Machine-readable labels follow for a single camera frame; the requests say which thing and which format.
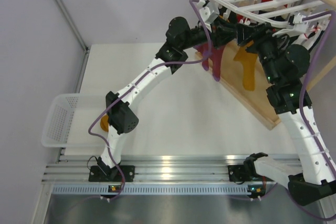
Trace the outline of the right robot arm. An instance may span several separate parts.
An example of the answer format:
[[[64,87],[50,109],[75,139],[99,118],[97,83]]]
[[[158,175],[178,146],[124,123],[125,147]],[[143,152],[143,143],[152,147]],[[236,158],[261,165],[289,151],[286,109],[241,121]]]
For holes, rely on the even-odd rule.
[[[236,24],[238,46],[258,56],[270,87],[267,99],[286,127],[299,156],[301,170],[278,162],[265,153],[244,160],[251,180],[267,177],[285,187],[301,206],[335,194],[335,162],[315,124],[311,99],[302,76],[308,75],[310,52],[290,43],[288,35],[275,37],[270,24]]]

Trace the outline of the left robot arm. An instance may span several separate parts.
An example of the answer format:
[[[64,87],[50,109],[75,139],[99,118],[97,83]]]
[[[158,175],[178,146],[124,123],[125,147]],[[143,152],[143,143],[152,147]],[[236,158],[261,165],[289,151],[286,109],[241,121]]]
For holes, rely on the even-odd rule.
[[[121,166],[121,152],[127,138],[138,125],[135,110],[147,94],[161,81],[172,76],[189,63],[186,49],[207,43],[208,48],[221,47],[236,38],[236,26],[217,17],[209,26],[201,24],[190,28],[183,17],[175,17],[166,32],[166,42],[147,68],[125,88],[106,95],[106,109],[95,123],[107,117],[108,136],[104,137],[105,148],[90,167],[90,182],[129,182],[127,173],[134,166]]]

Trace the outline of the mustard sock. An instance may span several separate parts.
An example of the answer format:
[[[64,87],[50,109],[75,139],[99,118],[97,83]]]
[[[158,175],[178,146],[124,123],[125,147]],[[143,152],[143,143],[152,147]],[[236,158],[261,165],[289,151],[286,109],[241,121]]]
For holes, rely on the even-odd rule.
[[[109,123],[108,123],[108,116],[104,115],[100,119],[100,127],[103,131],[108,132],[109,131]]]
[[[253,41],[240,47],[234,57],[234,61],[240,62],[243,67],[243,87],[247,91],[255,90],[255,64],[258,57],[257,54],[246,51],[251,45],[253,45]]]

